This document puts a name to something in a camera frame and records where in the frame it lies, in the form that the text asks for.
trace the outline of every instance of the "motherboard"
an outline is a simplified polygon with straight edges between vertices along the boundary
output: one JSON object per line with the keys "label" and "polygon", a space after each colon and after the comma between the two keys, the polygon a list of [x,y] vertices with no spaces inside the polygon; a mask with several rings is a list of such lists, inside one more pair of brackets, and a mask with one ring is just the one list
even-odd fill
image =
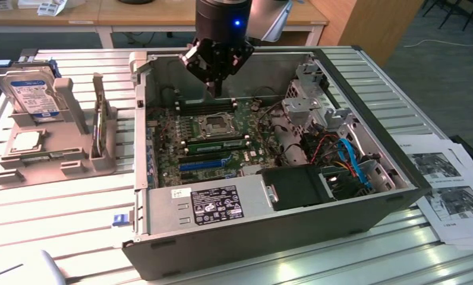
{"label": "motherboard", "polygon": [[177,104],[147,110],[154,145],[155,187],[254,175],[282,165],[274,129],[259,121],[269,106],[258,99],[211,105]]}

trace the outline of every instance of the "yellow cable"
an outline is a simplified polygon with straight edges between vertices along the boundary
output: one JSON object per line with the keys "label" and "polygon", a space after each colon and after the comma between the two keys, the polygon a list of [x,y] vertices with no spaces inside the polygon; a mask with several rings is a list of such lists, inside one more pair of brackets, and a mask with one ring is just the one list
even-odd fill
{"label": "yellow cable", "polygon": [[349,168],[347,168],[347,166],[346,165],[343,165],[342,163],[339,163],[338,161],[334,161],[339,166],[342,166],[343,168],[346,168],[347,170],[349,170]]}

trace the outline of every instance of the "metal workbench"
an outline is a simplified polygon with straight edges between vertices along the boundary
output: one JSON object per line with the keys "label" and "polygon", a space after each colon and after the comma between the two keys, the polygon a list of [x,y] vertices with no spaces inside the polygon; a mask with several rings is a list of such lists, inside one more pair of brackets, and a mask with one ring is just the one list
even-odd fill
{"label": "metal workbench", "polygon": [[[105,74],[107,99],[118,107],[118,172],[106,177],[0,191],[0,257],[43,248],[75,284],[473,284],[473,251],[445,245],[413,205],[392,213],[366,233],[217,268],[146,282],[119,248],[131,228],[111,228],[114,213],[134,204],[133,50],[40,50],[75,82],[82,107],[94,106],[93,73]],[[392,134],[445,134],[364,52],[325,47],[343,77]],[[345,102],[331,87],[342,107]],[[0,98],[0,155],[14,120]]]}

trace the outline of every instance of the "robotic arm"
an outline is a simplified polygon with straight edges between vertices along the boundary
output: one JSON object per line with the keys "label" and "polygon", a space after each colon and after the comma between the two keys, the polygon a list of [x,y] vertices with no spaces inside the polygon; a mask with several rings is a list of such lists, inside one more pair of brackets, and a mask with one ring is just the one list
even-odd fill
{"label": "robotic arm", "polygon": [[246,35],[275,42],[291,6],[291,0],[197,0],[197,37],[181,60],[214,97],[254,53]]}

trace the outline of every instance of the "green ram module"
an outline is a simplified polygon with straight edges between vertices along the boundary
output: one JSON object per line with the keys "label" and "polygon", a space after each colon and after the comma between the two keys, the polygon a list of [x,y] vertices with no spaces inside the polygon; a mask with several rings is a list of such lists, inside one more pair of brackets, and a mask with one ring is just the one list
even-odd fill
{"label": "green ram module", "polygon": [[247,148],[247,140],[231,140],[231,141],[218,141],[218,142],[202,142],[197,144],[189,144],[186,146],[187,155],[202,154],[202,153],[218,153],[221,151],[242,150]]}

